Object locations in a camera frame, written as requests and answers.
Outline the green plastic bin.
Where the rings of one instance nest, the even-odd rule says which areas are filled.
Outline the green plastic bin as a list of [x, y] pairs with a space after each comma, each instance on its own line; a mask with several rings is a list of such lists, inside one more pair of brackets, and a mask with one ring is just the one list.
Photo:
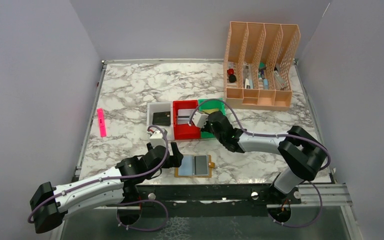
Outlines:
[[[222, 102], [220, 102], [220, 101], [217, 101], [217, 100], [207, 101], [207, 102], [203, 103], [203, 104], [198, 108], [198, 110], [199, 110], [200, 112], [203, 112], [203, 111], [202, 111], [203, 109], [219, 109], [219, 111], [220, 111], [223, 115], [226, 114], [225, 104], [222, 103]], [[201, 138], [201, 139], [211, 139], [211, 138], [215, 138], [215, 136], [214, 136], [212, 133], [202, 131], [202, 132], [200, 133], [200, 138]]]

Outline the dark grey card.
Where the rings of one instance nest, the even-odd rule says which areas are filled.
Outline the dark grey card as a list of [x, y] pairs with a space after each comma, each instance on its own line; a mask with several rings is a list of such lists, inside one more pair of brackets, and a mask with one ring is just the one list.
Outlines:
[[207, 176], [209, 174], [208, 156], [194, 156], [194, 174], [196, 176]]

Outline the red plastic bin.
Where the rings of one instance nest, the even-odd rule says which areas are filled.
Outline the red plastic bin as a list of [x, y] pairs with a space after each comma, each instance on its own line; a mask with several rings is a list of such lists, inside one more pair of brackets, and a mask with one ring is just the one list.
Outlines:
[[[198, 101], [196, 99], [173, 101], [172, 119], [175, 140], [195, 140], [201, 138], [201, 130], [194, 125], [188, 125], [188, 120], [192, 113], [190, 110], [193, 111], [197, 106]], [[179, 110], [188, 110], [188, 115], [186, 117], [185, 123], [179, 122]]]

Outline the yellow-brown card holder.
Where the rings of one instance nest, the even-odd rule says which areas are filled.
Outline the yellow-brown card holder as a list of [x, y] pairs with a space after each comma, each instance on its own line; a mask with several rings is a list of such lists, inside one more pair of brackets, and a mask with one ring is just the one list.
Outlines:
[[192, 155], [194, 156], [207, 156], [208, 157], [208, 175], [204, 176], [198, 176], [193, 173], [193, 176], [178, 176], [178, 167], [174, 169], [174, 176], [176, 178], [211, 178], [212, 177], [212, 171], [215, 168], [215, 163], [212, 161], [212, 157], [210, 155]]

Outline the white plastic bin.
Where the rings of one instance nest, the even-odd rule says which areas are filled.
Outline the white plastic bin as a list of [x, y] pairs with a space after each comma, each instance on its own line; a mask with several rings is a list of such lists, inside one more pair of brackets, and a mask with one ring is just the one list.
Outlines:
[[156, 125], [167, 131], [167, 139], [174, 141], [173, 102], [149, 102], [147, 104], [146, 126]]

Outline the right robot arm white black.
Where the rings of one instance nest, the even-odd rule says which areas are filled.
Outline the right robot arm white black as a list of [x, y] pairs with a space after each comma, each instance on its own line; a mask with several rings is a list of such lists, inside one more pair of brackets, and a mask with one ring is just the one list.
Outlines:
[[323, 163], [328, 163], [330, 159], [327, 149], [297, 125], [279, 134], [249, 132], [242, 127], [234, 128], [220, 111], [202, 116], [195, 114], [192, 122], [203, 132], [213, 134], [230, 152], [262, 152], [282, 156], [288, 167], [270, 186], [275, 195], [286, 196], [302, 182], [313, 181], [325, 168]]

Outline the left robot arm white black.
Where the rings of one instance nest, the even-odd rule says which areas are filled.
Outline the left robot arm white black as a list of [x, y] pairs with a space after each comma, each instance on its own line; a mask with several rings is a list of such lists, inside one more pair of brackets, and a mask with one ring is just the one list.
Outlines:
[[161, 169], [178, 168], [184, 158], [175, 142], [166, 146], [147, 144], [146, 154], [124, 158], [114, 167], [76, 182], [53, 186], [41, 184], [29, 201], [28, 223], [37, 234], [61, 225], [67, 218], [96, 207], [138, 205], [143, 199], [137, 185], [150, 180]]

